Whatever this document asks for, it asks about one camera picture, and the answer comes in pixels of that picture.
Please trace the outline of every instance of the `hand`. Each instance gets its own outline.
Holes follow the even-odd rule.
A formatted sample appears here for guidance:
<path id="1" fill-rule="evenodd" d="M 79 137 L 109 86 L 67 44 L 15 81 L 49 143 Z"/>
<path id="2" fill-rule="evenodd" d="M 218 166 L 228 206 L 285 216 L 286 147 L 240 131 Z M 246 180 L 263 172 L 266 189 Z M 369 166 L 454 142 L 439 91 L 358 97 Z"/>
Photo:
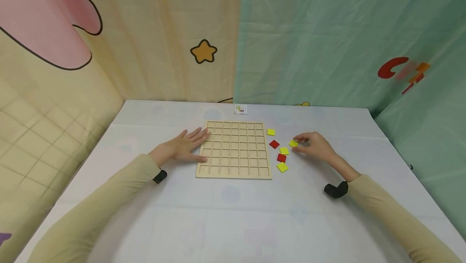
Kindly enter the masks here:
<path id="1" fill-rule="evenodd" d="M 310 141 L 309 146 L 295 146 L 292 147 L 293 152 L 304 153 L 315 158 L 319 158 L 324 162 L 331 163 L 331 161 L 338 158 L 337 153 L 333 150 L 328 141 L 322 137 L 318 132 L 305 132 L 298 134 L 293 138 L 298 143 Z"/>
<path id="2" fill-rule="evenodd" d="M 335 153 L 328 141 L 318 132 L 305 132 L 304 134 L 298 134 L 293 139 L 299 143 L 310 141 L 309 146 L 292 147 L 293 152 L 305 153 L 321 159 L 334 168 L 347 182 L 354 181 L 361 176 L 347 161 Z"/>
<path id="3" fill-rule="evenodd" d="M 187 132 L 187 130 L 182 131 L 177 137 L 159 144 L 159 146 L 149 153 L 159 167 L 162 167 L 169 159 L 195 162 L 206 161 L 205 157 L 194 155 L 191 152 L 208 139 L 210 133 L 207 129 L 202 131 L 200 127 L 189 134 Z"/>

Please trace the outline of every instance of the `beige sleeve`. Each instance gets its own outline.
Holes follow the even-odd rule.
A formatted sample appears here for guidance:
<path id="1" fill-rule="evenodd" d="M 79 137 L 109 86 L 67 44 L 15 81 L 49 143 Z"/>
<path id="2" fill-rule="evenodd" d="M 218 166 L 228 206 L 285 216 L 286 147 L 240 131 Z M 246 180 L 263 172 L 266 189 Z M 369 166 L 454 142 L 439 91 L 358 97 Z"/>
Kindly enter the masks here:
<path id="1" fill-rule="evenodd" d="M 348 183 L 349 195 L 389 229 L 416 263 L 461 263 L 461 260 L 416 217 L 369 176 Z"/>
<path id="2" fill-rule="evenodd" d="M 85 263 L 113 215 L 160 173 L 148 155 L 139 155 L 59 219 L 34 248 L 30 263 Z"/>

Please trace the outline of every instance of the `yellow star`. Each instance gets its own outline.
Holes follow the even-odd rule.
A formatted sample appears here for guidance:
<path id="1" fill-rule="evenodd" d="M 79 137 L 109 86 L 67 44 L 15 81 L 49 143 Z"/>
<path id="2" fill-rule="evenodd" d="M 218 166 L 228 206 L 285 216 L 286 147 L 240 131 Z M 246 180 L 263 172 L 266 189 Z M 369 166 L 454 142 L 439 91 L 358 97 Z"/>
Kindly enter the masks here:
<path id="1" fill-rule="evenodd" d="M 199 45 L 191 49 L 191 54 L 196 58 L 198 64 L 202 64 L 204 61 L 212 63 L 216 52 L 217 48 L 211 46 L 206 39 L 201 40 Z"/>

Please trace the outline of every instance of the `white table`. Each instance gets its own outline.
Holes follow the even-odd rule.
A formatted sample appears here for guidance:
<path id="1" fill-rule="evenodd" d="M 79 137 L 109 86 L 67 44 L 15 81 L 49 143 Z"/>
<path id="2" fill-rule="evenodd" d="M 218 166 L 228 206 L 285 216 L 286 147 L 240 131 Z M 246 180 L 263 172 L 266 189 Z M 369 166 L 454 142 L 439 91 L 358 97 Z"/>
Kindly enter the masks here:
<path id="1" fill-rule="evenodd" d="M 62 215 L 139 153 L 204 121 L 260 121 L 288 144 L 319 131 L 361 173 L 370 175 L 466 262 L 466 243 L 371 118 L 368 110 L 233 104 L 126 101 L 16 262 Z M 89 262 L 410 262 L 383 227 L 350 198 L 331 199 L 328 166 L 291 153 L 280 173 L 269 147 L 273 180 L 195 178 L 196 164 L 164 169 L 111 220 Z"/>

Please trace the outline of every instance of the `red square tile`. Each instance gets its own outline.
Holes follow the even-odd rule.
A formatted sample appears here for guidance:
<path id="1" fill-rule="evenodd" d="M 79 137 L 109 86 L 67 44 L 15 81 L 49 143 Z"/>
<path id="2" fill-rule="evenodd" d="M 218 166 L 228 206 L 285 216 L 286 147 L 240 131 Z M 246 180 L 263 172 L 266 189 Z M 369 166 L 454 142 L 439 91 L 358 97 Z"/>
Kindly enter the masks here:
<path id="1" fill-rule="evenodd" d="M 269 145 L 273 147 L 274 149 L 276 149 L 280 144 L 276 140 L 273 140 L 270 142 Z"/>
<path id="2" fill-rule="evenodd" d="M 277 161 L 285 163 L 286 161 L 286 156 L 282 154 L 278 154 Z"/>

